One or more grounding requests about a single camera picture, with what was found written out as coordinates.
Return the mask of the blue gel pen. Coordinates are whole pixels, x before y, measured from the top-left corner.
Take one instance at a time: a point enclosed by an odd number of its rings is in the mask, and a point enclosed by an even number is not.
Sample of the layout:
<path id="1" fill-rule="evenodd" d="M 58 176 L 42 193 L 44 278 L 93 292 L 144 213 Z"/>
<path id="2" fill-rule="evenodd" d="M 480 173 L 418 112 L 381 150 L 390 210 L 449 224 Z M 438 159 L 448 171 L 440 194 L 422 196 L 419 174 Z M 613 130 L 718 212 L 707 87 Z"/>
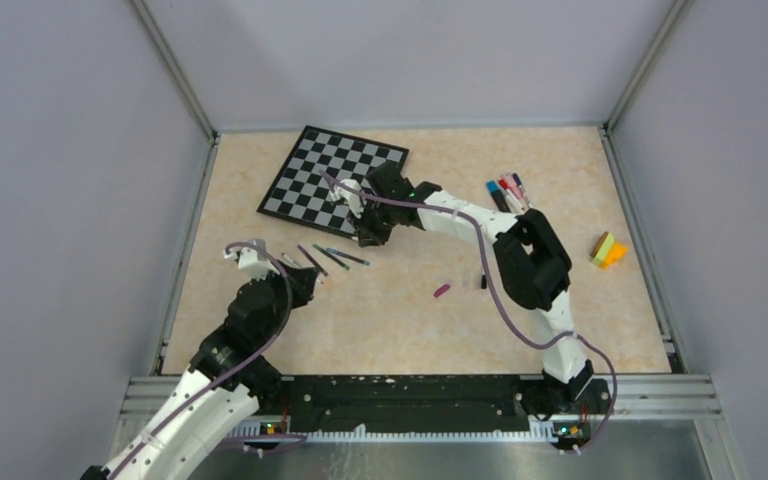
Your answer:
<path id="1" fill-rule="evenodd" d="M 359 257 L 350 255 L 348 253 L 345 253 L 345 252 L 342 252 L 342 251 L 339 251 L 339 250 L 336 250 L 336 249 L 333 249 L 333 248 L 326 248 L 326 252 L 328 252 L 328 253 L 330 253 L 330 254 L 332 254 L 334 256 L 337 256 L 337 257 L 340 257 L 340 258 L 343 258 L 343 259 L 350 260 L 352 262 L 358 263 L 360 265 L 364 265 L 364 266 L 370 266 L 371 265 L 370 262 L 367 261 L 367 260 L 361 259 Z"/>

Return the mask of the purple gel pen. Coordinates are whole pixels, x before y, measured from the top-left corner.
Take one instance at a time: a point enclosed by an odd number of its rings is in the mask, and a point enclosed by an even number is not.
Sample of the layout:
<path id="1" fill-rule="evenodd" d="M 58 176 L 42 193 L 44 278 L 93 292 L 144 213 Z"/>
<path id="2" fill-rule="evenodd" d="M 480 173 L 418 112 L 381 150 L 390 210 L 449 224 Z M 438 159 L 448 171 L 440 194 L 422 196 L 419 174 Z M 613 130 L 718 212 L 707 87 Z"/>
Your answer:
<path id="1" fill-rule="evenodd" d="M 311 263 L 311 265 L 318 270 L 318 272 L 323 277 L 328 277 L 329 273 L 324 269 L 324 267 L 313 257 L 313 255 L 305 249 L 301 244 L 296 245 L 297 249 L 300 251 L 300 253 Z"/>

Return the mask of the green gel pen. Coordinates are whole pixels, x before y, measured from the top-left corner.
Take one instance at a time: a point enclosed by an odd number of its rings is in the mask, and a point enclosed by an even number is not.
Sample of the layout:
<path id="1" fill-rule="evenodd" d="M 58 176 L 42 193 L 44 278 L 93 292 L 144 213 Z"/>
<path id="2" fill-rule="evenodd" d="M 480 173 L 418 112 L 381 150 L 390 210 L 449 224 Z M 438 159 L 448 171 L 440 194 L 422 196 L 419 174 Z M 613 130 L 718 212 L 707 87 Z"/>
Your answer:
<path id="1" fill-rule="evenodd" d="M 331 252 L 329 252 L 329 251 L 328 251 L 328 250 L 326 250 L 325 248 L 323 248 L 323 247 L 321 247 L 321 246 L 319 246 L 319 245 L 317 245 L 317 244 L 315 244 L 315 243 L 313 243 L 313 244 L 312 244 L 312 246 L 313 246 L 313 248 L 314 248 L 314 249 L 316 249 L 318 252 L 320 252 L 320 253 L 321 253 L 322 255 L 324 255 L 326 258 L 328 258 L 329 260 L 331 260 L 332 262 L 334 262 L 334 263 L 335 263 L 336 265 L 338 265 L 340 268 L 342 268 L 342 269 L 344 269 L 344 270 L 347 270 L 347 271 L 349 271 L 349 270 L 351 269 L 351 267 L 350 267 L 349 265 L 347 265 L 347 264 L 346 264 L 345 262 L 343 262 L 342 260 L 338 259 L 338 258 L 337 258 L 337 256 L 335 256 L 334 254 L 332 254 Z"/>

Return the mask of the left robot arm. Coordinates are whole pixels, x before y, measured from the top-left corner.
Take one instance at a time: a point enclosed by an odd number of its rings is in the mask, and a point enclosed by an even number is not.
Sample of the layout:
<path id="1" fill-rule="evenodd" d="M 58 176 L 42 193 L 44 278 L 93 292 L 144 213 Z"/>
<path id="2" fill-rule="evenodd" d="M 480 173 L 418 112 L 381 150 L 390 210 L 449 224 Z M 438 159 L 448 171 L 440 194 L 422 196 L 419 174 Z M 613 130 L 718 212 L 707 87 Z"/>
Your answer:
<path id="1" fill-rule="evenodd" d="M 282 263 L 242 285 L 139 434 L 86 479 L 187 479 L 239 423 L 279 404 L 282 375 L 264 357 L 290 312 L 313 298 L 318 272 Z"/>

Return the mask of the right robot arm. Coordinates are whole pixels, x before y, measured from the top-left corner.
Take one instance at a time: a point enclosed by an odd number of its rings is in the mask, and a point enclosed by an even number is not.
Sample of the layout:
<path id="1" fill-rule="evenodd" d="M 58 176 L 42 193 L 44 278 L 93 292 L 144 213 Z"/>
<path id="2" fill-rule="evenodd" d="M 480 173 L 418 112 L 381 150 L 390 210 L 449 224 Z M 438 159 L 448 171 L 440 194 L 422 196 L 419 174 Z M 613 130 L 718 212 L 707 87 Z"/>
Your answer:
<path id="1" fill-rule="evenodd" d="M 546 216 L 490 210 L 457 198 L 437 184 L 413 185 L 389 164 L 366 177 L 368 189 L 354 180 L 331 188 L 344 201 L 360 246 L 385 244 L 396 226 L 448 235 L 479 250 L 484 275 L 497 272 L 503 291 L 518 306 L 538 315 L 537 340 L 549 404 L 572 412 L 587 397 L 594 372 L 576 338 L 570 301 L 572 261 Z"/>

